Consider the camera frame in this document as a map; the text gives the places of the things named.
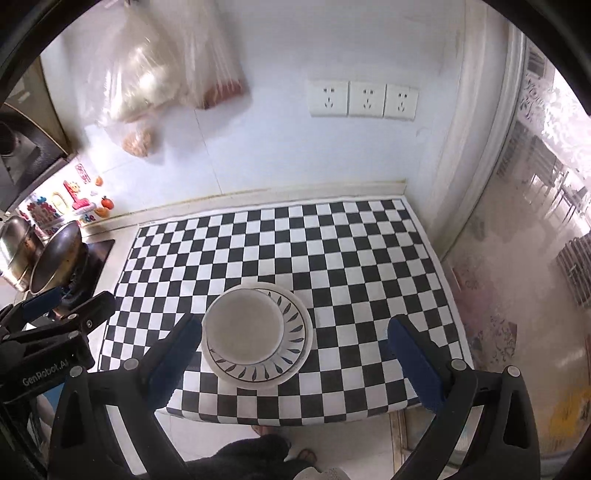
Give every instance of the white tiled wall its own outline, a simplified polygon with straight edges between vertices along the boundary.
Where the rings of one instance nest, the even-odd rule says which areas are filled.
[[[163,0],[143,3],[161,19],[169,7]],[[248,94],[208,111],[167,112],[161,148],[146,160],[125,154],[102,132],[79,129],[76,98],[93,61],[89,52],[113,24],[113,10],[95,6],[43,54],[64,128],[89,148],[118,207],[138,211],[266,187],[407,179],[420,211],[456,104],[464,0],[217,3]],[[416,119],[311,118],[308,78],[417,87]]]

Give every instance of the white bowl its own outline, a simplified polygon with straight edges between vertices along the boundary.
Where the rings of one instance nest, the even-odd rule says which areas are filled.
[[[275,353],[284,333],[277,303],[258,290],[243,288],[220,295],[203,319],[207,344],[238,365],[260,363]]]

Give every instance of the frying pan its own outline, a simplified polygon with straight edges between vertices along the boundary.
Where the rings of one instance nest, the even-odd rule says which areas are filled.
[[[49,240],[35,264],[31,276],[32,295],[65,285],[72,276],[82,246],[82,234],[76,222],[61,227]]]

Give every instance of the black and white checkered pattern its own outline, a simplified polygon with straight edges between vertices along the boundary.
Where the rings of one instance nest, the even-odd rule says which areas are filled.
[[[451,358],[456,324],[403,197],[258,208],[147,226],[116,287],[99,368],[140,358],[183,313],[203,315],[225,290],[270,282],[299,297],[315,327],[300,372],[268,391],[219,381],[200,351],[167,411],[266,425],[356,420],[417,403],[389,351],[387,324],[408,314]]]

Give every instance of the blue gripper pad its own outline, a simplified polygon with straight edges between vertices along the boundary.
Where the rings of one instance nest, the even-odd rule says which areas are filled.
[[[388,323],[388,346],[423,406],[437,413],[445,402],[443,383],[413,337],[396,317]]]
[[[151,409],[163,408],[168,404],[201,338],[201,320],[192,315],[148,379],[147,404]]]

